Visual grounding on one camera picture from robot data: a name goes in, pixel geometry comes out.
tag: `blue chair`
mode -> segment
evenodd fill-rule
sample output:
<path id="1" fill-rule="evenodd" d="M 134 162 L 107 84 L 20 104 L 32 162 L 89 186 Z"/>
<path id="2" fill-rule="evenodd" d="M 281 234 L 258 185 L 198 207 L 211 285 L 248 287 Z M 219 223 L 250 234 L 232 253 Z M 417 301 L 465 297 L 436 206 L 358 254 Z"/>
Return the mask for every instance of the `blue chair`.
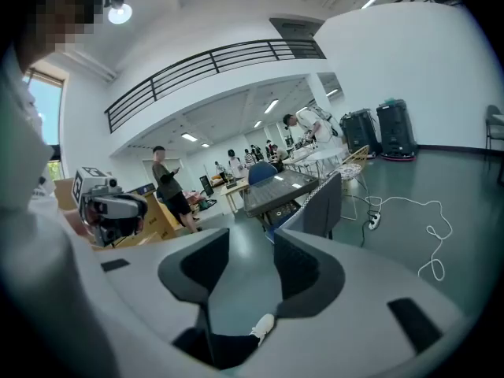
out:
<path id="1" fill-rule="evenodd" d="M 255 185 L 273 175 L 276 175 L 276 168 L 267 162 L 259 161 L 249 169 L 249 185 Z"/>

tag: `gray floor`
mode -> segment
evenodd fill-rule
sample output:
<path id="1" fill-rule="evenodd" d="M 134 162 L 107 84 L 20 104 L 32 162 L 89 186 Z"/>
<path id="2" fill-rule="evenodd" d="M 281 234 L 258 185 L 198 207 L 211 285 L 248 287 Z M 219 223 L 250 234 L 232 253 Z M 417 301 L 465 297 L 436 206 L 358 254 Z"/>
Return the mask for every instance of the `gray floor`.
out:
<path id="1" fill-rule="evenodd" d="M 478 312 L 504 258 L 504 187 L 495 182 L 497 172 L 497 159 L 489 170 L 480 155 L 428 150 L 421 151 L 414 162 L 376 159 L 365 169 L 371 195 L 441 201 L 443 214 L 454 229 L 437 254 L 446 276 L 437 282 L 432 271 L 424 269 L 421 277 L 466 314 Z M 359 188 L 355 194 L 364 197 L 365 191 Z M 357 207 L 358 221 L 341 220 L 334 229 L 334 240 L 361 244 L 361 226 L 368 206 L 358 201 Z M 352 212 L 352 204 L 346 199 L 343 215 Z M 438 245 L 438 240 L 425 231 L 429 224 L 440 235 L 448 233 L 436 204 L 421 207 L 404 201 L 388 202 L 382 208 L 378 229 L 366 230 L 364 248 L 416 273 Z M 235 217 L 215 217 L 202 226 L 231 231 L 230 261 L 210 298 L 213 331 L 246 335 L 281 301 L 271 244 L 259 222 L 246 218 L 241 211 Z"/>

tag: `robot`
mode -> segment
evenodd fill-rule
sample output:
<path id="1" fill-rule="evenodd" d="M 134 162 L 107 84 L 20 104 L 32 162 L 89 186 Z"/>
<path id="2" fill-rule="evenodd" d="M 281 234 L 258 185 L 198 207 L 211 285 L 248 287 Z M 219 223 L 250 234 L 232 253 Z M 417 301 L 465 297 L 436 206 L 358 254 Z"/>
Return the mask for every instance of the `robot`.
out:
<path id="1" fill-rule="evenodd" d="M 80 218 L 93 232 L 98 246 L 107 246 L 119 238 L 136 235 L 143 229 L 146 200 L 124 193 L 117 179 L 99 169 L 77 169 L 72 197 Z"/>

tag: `white cable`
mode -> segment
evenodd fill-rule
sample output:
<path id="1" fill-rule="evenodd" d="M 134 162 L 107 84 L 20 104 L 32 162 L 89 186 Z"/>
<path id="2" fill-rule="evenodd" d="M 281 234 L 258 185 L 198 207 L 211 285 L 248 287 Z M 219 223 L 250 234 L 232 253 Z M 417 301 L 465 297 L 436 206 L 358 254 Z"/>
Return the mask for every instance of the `white cable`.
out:
<path id="1" fill-rule="evenodd" d="M 371 199 L 378 199 L 378 203 L 373 203 L 371 201 Z M 439 200 L 431 200 L 430 202 L 427 202 L 427 203 L 420 203 L 420 202 L 415 202 L 414 200 L 411 200 L 409 198 L 401 198 L 399 196 L 392 196 L 391 198 L 388 198 L 387 200 L 383 200 L 382 198 L 378 197 L 378 196 L 366 196 L 363 200 L 368 203 L 370 206 L 375 206 L 375 207 L 378 207 L 378 213 L 381 213 L 381 206 L 384 205 L 385 203 L 387 203 L 389 200 L 392 200 L 393 198 L 396 198 L 396 199 L 401 199 L 401 200 L 406 200 L 407 202 L 412 202 L 412 203 L 415 203 L 417 205 L 420 205 L 420 206 L 427 206 L 427 205 L 430 205 L 431 203 L 438 203 L 439 204 L 439 215 L 441 216 L 441 218 L 444 220 L 445 223 L 448 224 L 448 227 L 450 228 L 450 232 L 448 233 L 447 236 L 445 237 L 441 237 L 439 236 L 436 232 L 435 232 L 435 229 L 431 226 L 431 225 L 428 225 L 426 230 L 427 232 L 430 234 L 430 235 L 433 235 L 435 236 L 438 240 L 439 240 L 439 245 L 437 246 L 437 248 L 434 250 L 434 252 L 432 252 L 431 254 L 431 260 L 428 261 L 425 265 L 423 265 L 422 267 L 420 267 L 418 269 L 418 276 L 420 277 L 420 272 L 422 271 L 422 269 L 428 267 L 429 265 L 431 266 L 431 269 L 432 269 L 432 275 L 434 276 L 434 278 L 437 280 L 437 281 L 443 281 L 444 279 L 444 276 L 445 276 L 445 272 L 444 272 L 444 266 L 443 266 L 443 263 L 438 259 L 438 258 L 434 258 L 434 255 L 436 254 L 436 252 L 441 249 L 441 246 L 443 245 L 443 241 L 445 239 L 448 239 L 450 237 L 450 235 L 453 233 L 454 229 L 451 227 L 451 224 L 450 222 L 444 217 L 443 215 L 443 205 L 441 204 L 441 202 Z M 437 263 L 440 267 L 441 267 L 441 277 L 438 277 L 436 272 L 435 272 L 435 269 L 434 269 L 434 264 Z"/>

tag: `power strip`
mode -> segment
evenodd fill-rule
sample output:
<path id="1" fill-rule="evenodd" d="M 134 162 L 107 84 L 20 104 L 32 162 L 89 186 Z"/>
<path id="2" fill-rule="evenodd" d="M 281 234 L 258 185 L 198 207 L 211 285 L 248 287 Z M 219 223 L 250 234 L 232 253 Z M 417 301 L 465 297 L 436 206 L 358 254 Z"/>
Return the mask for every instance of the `power strip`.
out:
<path id="1" fill-rule="evenodd" d="M 380 224 L 381 213 L 376 213 L 371 216 L 371 221 L 368 224 L 368 228 L 372 230 L 376 230 L 378 225 Z"/>

